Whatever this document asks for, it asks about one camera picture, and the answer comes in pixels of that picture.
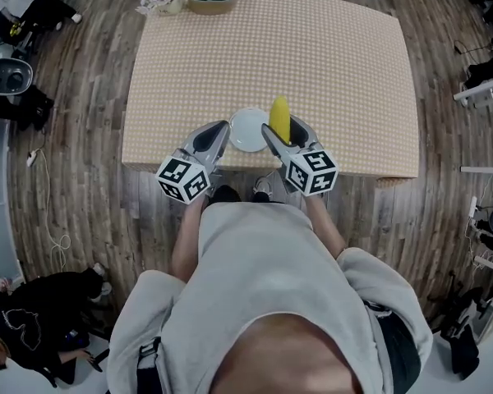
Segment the white plate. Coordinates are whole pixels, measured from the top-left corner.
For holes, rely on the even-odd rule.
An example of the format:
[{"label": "white plate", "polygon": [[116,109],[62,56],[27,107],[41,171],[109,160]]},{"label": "white plate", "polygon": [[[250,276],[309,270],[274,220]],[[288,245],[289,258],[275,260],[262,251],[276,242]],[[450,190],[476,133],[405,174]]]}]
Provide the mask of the white plate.
[{"label": "white plate", "polygon": [[269,114],[259,108],[243,108],[230,118],[230,141],[243,152],[259,152],[266,147],[261,125],[269,123]]}]

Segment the white cable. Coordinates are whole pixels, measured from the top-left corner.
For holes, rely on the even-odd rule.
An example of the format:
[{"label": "white cable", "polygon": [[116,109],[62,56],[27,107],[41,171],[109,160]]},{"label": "white cable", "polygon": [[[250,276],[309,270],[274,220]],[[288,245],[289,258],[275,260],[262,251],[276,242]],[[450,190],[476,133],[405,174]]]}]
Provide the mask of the white cable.
[{"label": "white cable", "polygon": [[58,249],[58,262],[60,263],[60,271],[64,271],[64,267],[66,267],[66,253],[64,251],[69,250],[71,247],[71,238],[68,234],[64,234],[60,237],[58,242],[56,242],[51,232],[49,231],[48,225],[48,216],[49,216],[49,199],[51,197],[51,179],[49,178],[49,170],[48,170],[48,160],[46,159],[46,154],[42,150],[42,148],[38,148],[35,150],[35,153],[41,152],[42,157],[44,158],[44,166],[46,170],[46,176],[48,177],[48,198],[46,199],[46,231],[48,232],[49,240],[53,243],[53,247],[51,247],[50,259],[51,259],[51,269],[53,270],[53,251]]}]

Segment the desk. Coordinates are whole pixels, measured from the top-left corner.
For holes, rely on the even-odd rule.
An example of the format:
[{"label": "desk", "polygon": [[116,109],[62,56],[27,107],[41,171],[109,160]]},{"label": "desk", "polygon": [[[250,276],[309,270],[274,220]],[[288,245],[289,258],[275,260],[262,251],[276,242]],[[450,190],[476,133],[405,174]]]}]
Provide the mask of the desk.
[{"label": "desk", "polygon": [[[484,99],[480,102],[472,101],[477,96],[481,96]],[[468,99],[473,108],[484,108],[488,105],[493,105],[493,79],[481,83],[475,88],[455,94],[453,99],[455,101]],[[460,172],[493,174],[493,167],[461,167]]]},{"label": "desk", "polygon": [[[190,132],[285,95],[344,173],[418,175],[417,106],[399,21],[340,0],[238,0],[221,16],[150,16],[127,103],[122,162],[155,172]],[[228,145],[228,169],[279,167]]]}]

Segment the hand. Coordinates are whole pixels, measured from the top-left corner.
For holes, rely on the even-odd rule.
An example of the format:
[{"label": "hand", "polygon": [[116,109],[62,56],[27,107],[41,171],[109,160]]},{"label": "hand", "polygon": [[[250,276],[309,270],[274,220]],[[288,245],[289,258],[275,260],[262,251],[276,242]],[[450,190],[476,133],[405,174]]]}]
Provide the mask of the hand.
[{"label": "hand", "polygon": [[12,280],[7,277],[0,279],[0,292],[7,293],[11,288]]},{"label": "hand", "polygon": [[91,364],[95,361],[94,357],[86,349],[77,349],[76,350],[76,358],[77,359],[86,359]]}]

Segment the black pants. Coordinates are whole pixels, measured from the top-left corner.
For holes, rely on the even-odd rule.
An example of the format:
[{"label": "black pants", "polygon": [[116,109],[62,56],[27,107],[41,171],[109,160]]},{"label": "black pants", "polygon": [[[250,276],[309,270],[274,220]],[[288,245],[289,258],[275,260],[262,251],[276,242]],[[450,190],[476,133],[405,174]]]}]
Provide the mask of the black pants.
[{"label": "black pants", "polygon": [[467,89],[478,86],[484,80],[493,79],[493,58],[489,62],[472,64],[469,66],[469,72],[471,73],[471,76],[464,83],[464,86]]},{"label": "black pants", "polygon": [[60,0],[35,0],[24,13],[22,20],[44,28],[54,28],[58,22],[71,19],[76,10]]},{"label": "black pants", "polygon": [[[210,202],[208,205],[210,206],[211,204],[214,203],[236,203],[240,202],[241,197],[239,197],[239,194],[237,191],[235,191],[232,187],[230,186],[220,186],[210,199]],[[251,200],[252,203],[273,203],[270,201],[270,197],[266,193],[261,193],[257,192],[254,194]]]}]

